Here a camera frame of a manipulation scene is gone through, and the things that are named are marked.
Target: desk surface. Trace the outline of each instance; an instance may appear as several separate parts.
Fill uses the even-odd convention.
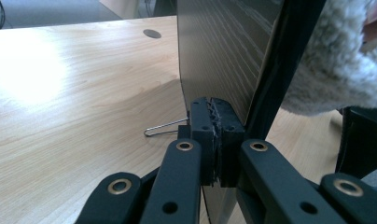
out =
[[[143,130],[185,114],[175,17],[0,31],[0,223],[73,223],[106,176],[158,167],[175,135]],[[318,182],[340,128],[281,110],[268,140]]]

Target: black metal arm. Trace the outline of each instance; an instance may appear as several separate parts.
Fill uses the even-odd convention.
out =
[[[225,101],[191,105],[190,125],[159,170],[104,179],[77,223],[198,223],[200,186],[235,188],[248,223],[377,223],[377,192],[344,174],[305,180],[268,142],[244,141],[244,127]]]

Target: screw hole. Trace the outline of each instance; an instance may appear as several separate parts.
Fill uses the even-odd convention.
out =
[[[133,183],[129,179],[117,179],[109,184],[107,190],[111,194],[122,194],[127,192]]]
[[[344,194],[354,197],[363,196],[363,189],[352,181],[344,179],[335,179],[333,184],[337,190]]]
[[[176,203],[165,203],[162,207],[162,211],[166,214],[173,214],[177,211]]]
[[[317,214],[317,208],[311,203],[303,202],[300,204],[300,208],[302,209],[302,211],[308,214],[312,214],[312,215]]]
[[[257,142],[250,144],[250,147],[256,151],[266,151],[268,149],[266,145]]]
[[[121,191],[127,188],[127,184],[125,182],[117,182],[116,184],[113,185],[112,188],[115,191]]]
[[[182,151],[189,151],[192,150],[194,146],[190,142],[180,142],[176,145],[176,147]]]
[[[155,38],[155,39],[161,38],[161,34],[155,30],[144,30],[143,34],[147,35],[150,38]]]

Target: gray knit fabric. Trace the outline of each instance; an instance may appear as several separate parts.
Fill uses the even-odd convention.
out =
[[[377,107],[377,40],[361,49],[368,2],[326,2],[282,108],[311,116],[349,105]]]

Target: paper clip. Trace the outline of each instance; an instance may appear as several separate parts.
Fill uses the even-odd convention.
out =
[[[156,129],[159,129],[159,128],[163,128],[163,127],[166,127],[166,126],[171,126],[173,124],[176,124],[176,123],[180,123],[180,122],[183,122],[183,121],[187,121],[189,120],[189,118],[185,118],[185,119],[180,119],[180,120],[176,120],[176,121],[173,121],[173,122],[170,122],[170,123],[166,123],[166,124],[162,124],[160,126],[156,126],[156,127],[152,127],[152,128],[148,128],[146,129],[143,134],[146,136],[146,137],[151,137],[151,136],[154,136],[154,135],[160,135],[160,134],[166,134],[166,133],[177,133],[177,130],[173,130],[173,131],[167,131],[167,132],[159,132],[159,133],[148,133],[152,130],[156,130]]]

